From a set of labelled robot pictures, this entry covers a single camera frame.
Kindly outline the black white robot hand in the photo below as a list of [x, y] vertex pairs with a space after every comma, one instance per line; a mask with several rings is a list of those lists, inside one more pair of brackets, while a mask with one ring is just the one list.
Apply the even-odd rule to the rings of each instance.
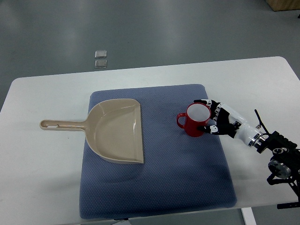
[[214, 125], [198, 126], [197, 130], [212, 135], [228, 135], [243, 141], [249, 147], [257, 147], [265, 140], [262, 132], [249, 125], [243, 116], [228, 105], [211, 99], [198, 99], [194, 103], [208, 106], [211, 111], [210, 119], [215, 122]]

